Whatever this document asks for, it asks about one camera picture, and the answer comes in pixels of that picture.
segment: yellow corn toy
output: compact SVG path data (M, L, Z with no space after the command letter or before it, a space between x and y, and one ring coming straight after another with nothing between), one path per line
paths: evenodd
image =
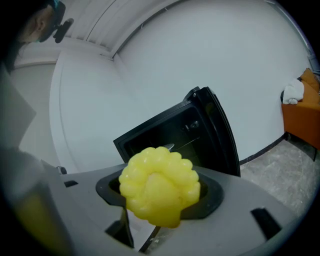
M199 176L192 167L161 146L136 154L119 177L127 209L153 225L176 228L181 211L199 201Z

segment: speckled floor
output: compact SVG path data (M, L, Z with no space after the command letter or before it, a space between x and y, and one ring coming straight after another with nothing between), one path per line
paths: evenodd
M309 207L320 183L320 152L292 136L270 151L240 166L241 177L251 181L301 216ZM146 250L151 254L170 239L174 229L160 228Z

